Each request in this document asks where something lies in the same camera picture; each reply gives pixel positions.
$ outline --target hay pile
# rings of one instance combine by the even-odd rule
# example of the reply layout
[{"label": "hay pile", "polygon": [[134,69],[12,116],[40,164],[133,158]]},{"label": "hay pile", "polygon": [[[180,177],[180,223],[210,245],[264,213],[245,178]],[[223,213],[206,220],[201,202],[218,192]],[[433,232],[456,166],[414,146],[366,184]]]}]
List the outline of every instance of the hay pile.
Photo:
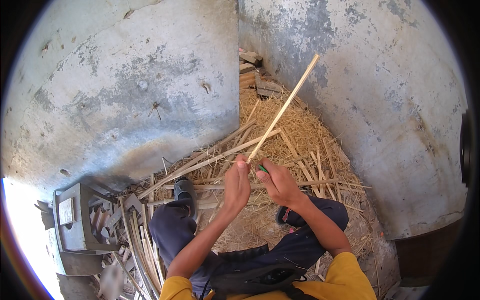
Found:
[{"label": "hay pile", "polygon": [[[264,134],[266,128],[275,118],[276,113],[279,111],[288,95],[289,92],[285,91],[277,97],[271,96],[266,99],[259,99],[254,88],[241,90],[240,125],[247,123],[248,120],[256,120],[256,123],[245,131],[246,136],[244,137],[244,142],[261,137]],[[333,159],[336,176],[341,182],[339,184],[341,201],[349,206],[347,207],[347,211],[350,223],[349,228],[346,230],[346,234],[352,245],[353,253],[357,257],[364,258],[370,252],[369,249],[372,242],[369,233],[369,228],[371,229],[369,221],[361,215],[359,210],[360,203],[366,200],[365,191],[361,187],[359,178],[352,172],[348,158],[338,145],[339,139],[332,136],[331,132],[322,125],[317,116],[312,114],[309,110],[302,109],[300,105],[295,103],[295,101],[289,105],[278,121],[276,128],[282,129],[287,135],[290,143],[297,152],[296,154],[300,158],[297,158],[292,154],[282,136],[277,134],[265,141],[264,145],[253,160],[252,165],[254,166],[259,159],[265,156],[276,164],[287,165],[296,181],[309,181],[298,165],[298,161],[301,161],[309,173],[314,177],[313,180],[315,180],[315,177],[318,177],[319,175],[319,171],[317,164],[315,163],[316,159],[314,160],[312,158],[310,152],[313,152],[316,158],[317,147],[319,147],[322,171],[327,179],[331,179],[333,171],[331,170],[331,165],[327,156],[327,149],[324,147],[323,143],[323,139],[325,138],[326,144],[329,147],[329,153],[331,153],[330,155]],[[215,151],[212,155],[217,155],[235,147],[243,135],[243,133],[240,134],[224,145],[222,149]],[[244,149],[242,153],[248,156],[254,147],[255,145]],[[205,151],[206,149],[200,149],[197,152],[194,152],[191,157],[183,158],[171,165],[168,168],[168,174],[190,161],[194,156]],[[222,176],[230,165],[231,160],[233,160],[233,157],[216,161],[189,173],[187,176],[193,180],[195,184],[223,183]],[[249,174],[250,182],[260,183],[254,172],[255,170],[253,167]],[[164,172],[158,173],[155,176],[156,181],[164,177]],[[137,188],[133,187],[132,192],[139,194],[143,191],[142,187],[148,188],[149,185],[149,179],[146,179],[144,182],[141,182]],[[337,198],[338,195],[335,184],[331,184],[330,187]],[[324,185],[323,188],[325,197],[332,199],[327,187]],[[310,195],[315,195],[310,186],[302,187],[302,189]],[[199,230],[202,230],[217,213],[218,207],[223,200],[223,190],[198,191],[198,194],[201,201],[217,203],[217,208],[203,210],[203,214],[199,220]],[[155,191],[155,200],[168,198],[172,198],[172,190],[159,188]],[[290,230],[289,226],[280,226],[274,221],[277,209],[278,205],[268,197],[266,190],[252,190],[249,205],[247,205],[234,222],[228,226],[215,243],[213,250],[216,252],[243,250],[250,247],[261,246],[265,243],[268,243],[269,247],[273,248],[284,235],[289,233]],[[321,267],[321,269],[326,269],[331,260],[332,257],[326,253],[320,259],[321,266],[324,266]],[[307,275],[310,279],[320,280],[320,277],[315,275],[312,269],[309,270]]]}]

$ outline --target black bag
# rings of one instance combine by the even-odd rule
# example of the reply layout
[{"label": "black bag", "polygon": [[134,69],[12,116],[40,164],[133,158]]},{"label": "black bag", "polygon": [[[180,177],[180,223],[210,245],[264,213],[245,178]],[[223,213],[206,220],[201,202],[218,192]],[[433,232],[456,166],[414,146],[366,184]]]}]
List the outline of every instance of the black bag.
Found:
[{"label": "black bag", "polygon": [[276,264],[245,272],[212,276],[210,285],[215,291],[212,300],[225,300],[229,294],[263,294],[281,290],[293,300],[313,300],[292,285],[305,275],[306,270],[294,264]]}]

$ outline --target dark blue pants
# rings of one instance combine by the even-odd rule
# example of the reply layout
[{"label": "dark blue pants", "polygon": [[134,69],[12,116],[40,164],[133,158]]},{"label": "dark blue pants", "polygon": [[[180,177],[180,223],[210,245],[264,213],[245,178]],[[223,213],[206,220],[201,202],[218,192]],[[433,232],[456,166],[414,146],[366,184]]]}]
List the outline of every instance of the dark blue pants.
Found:
[{"label": "dark blue pants", "polygon": [[[332,219],[342,230],[345,230],[348,223],[347,210],[343,204],[329,200],[309,196],[310,200],[324,214]],[[188,217],[188,208],[183,204],[187,199],[173,201],[161,205],[156,209],[149,229],[152,239],[158,246],[160,256],[168,266],[173,258],[185,247],[195,236],[197,228],[195,221]],[[242,263],[232,263],[223,260],[215,253],[210,252],[203,264],[190,277],[193,291],[200,295],[205,283],[211,275],[220,275],[237,271],[248,271],[272,264],[295,263],[298,266],[308,269],[325,253],[315,234],[303,220],[303,218],[290,211],[287,223],[299,230],[287,234],[267,254],[258,256]]]}]

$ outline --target weathered wall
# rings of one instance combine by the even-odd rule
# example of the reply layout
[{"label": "weathered wall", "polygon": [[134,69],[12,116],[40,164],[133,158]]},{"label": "weathered wall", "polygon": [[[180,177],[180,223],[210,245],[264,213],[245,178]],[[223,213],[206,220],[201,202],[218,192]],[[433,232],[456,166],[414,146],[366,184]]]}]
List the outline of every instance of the weathered wall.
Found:
[{"label": "weathered wall", "polygon": [[[3,173],[37,186],[42,200],[78,181],[118,190],[163,168],[162,157],[174,162],[235,130],[236,8],[53,1],[12,73]],[[161,120],[148,116],[154,102]]]},{"label": "weathered wall", "polygon": [[319,53],[299,96],[321,115],[373,186],[387,237],[400,239],[462,216],[458,163],[460,71],[419,1],[240,1],[240,46],[255,50],[292,89]]}]

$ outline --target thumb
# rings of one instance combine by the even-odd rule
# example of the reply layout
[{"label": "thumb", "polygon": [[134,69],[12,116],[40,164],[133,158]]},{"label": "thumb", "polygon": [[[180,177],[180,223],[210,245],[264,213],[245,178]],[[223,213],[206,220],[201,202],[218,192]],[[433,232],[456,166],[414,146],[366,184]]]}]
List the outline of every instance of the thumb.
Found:
[{"label": "thumb", "polygon": [[237,170],[239,172],[240,178],[247,178],[248,177],[248,169],[247,169],[247,164],[241,160],[237,161]]},{"label": "thumb", "polygon": [[278,190],[277,190],[275,184],[273,183],[272,178],[270,177],[270,174],[268,174],[267,172],[263,172],[263,171],[257,171],[256,175],[257,175],[258,179],[260,179],[260,181],[267,188],[267,192],[270,195],[270,197],[278,194]]}]

